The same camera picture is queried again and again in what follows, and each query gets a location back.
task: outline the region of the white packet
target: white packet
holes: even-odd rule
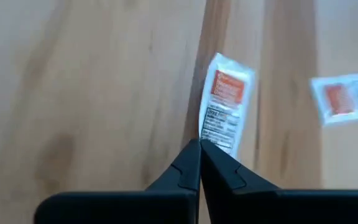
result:
[[[311,88],[323,125],[358,119],[358,74],[314,78]]]
[[[198,119],[208,139],[237,159],[255,72],[217,53],[208,67]]]

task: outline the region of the black object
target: black object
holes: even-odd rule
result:
[[[197,223],[200,171],[212,224],[358,223],[358,190],[282,190],[207,140],[192,140],[143,192],[63,193],[36,224]]]

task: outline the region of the sauce packet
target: sauce packet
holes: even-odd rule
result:
[[[255,72],[217,53],[208,67],[198,119],[208,139],[237,159]]]
[[[358,119],[358,73],[314,78],[311,88],[323,125]]]

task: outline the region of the orange label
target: orange label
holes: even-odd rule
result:
[[[343,84],[327,85],[324,87],[333,115],[351,113],[354,104]]]
[[[217,70],[211,93],[229,102],[240,104],[244,86],[243,81]]]

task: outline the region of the wooden floor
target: wooden floor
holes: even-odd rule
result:
[[[358,72],[358,0],[0,0],[0,223],[60,191],[148,186],[197,137],[215,52],[257,70],[244,165],[358,187],[340,141],[358,123],[322,128],[308,84]]]

